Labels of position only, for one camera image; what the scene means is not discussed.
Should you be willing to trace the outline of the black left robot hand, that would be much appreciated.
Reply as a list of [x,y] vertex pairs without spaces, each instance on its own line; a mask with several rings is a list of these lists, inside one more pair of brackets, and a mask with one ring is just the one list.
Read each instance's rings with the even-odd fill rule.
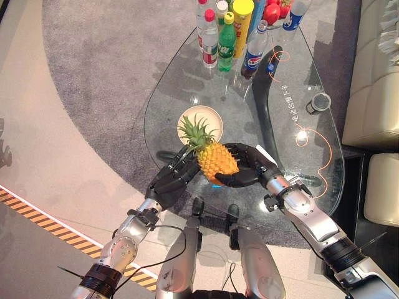
[[154,200],[163,210],[171,208],[199,170],[194,153],[189,150],[188,145],[185,145],[150,182],[145,199]]

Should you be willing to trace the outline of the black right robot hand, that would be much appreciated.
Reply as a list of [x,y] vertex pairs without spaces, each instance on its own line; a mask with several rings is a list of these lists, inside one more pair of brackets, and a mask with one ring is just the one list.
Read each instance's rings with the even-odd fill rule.
[[271,179],[283,176],[280,169],[255,147],[242,143],[226,143],[227,150],[237,159],[239,171],[233,174],[216,173],[215,178],[229,187],[246,187],[260,183],[266,187]]

